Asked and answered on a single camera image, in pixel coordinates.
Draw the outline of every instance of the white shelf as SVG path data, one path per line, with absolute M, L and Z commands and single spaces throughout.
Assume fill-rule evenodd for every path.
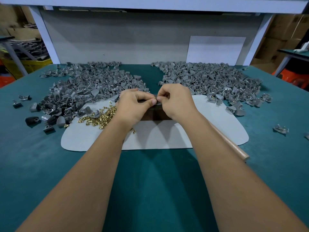
M 2 4 L 301 14 L 308 0 L 0 0 Z

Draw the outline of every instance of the wooden stick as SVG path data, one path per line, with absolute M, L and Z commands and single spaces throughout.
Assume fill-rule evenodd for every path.
M 250 156 L 244 152 L 239 146 L 233 143 L 227 136 L 225 136 L 216 126 L 210 123 L 211 126 L 222 136 L 222 138 L 226 141 L 227 144 L 234 150 L 234 152 L 243 160 L 246 161 L 250 158 Z

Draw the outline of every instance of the yellow bin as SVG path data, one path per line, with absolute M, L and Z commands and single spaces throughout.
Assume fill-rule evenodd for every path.
M 1 58 L 1 61 L 15 79 L 23 77 L 12 59 Z M 32 73 L 48 64 L 52 64 L 52 60 L 50 58 L 44 61 L 21 60 L 21 63 L 25 67 L 27 73 Z

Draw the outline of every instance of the teal table surface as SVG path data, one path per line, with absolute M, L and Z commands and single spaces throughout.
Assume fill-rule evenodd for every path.
M 295 56 L 298 56 L 298 57 L 301 57 L 301 58 L 304 58 L 304 59 L 309 59 L 309 51 L 305 51 L 305 52 L 302 52 L 302 53 L 296 53 L 292 49 L 279 49 L 278 51 L 282 52 L 282 53 L 289 54 L 289 55 L 295 55 Z
M 39 78 L 48 65 L 0 89 L 0 231 L 14 231 L 84 154 L 63 149 L 63 128 L 45 134 L 44 124 L 28 127 L 32 102 L 47 95 L 61 78 Z M 152 93 L 162 72 L 150 65 L 122 65 L 142 76 Z M 241 148 L 247 164 L 309 226 L 309 93 L 250 66 L 244 74 L 263 80 L 273 102 L 244 105 L 238 117 L 249 135 Z M 12 100 L 30 95 L 14 109 Z M 283 136 L 272 128 L 280 124 Z M 103 231 L 218 231 L 198 162 L 192 149 L 122 151 Z

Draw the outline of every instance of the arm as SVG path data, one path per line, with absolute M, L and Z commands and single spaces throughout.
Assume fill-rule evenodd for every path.
M 152 94 L 123 91 L 110 123 L 17 231 L 102 231 L 122 143 L 155 103 Z
M 157 100 L 192 143 L 220 232 L 308 231 L 197 111 L 186 87 L 163 85 Z

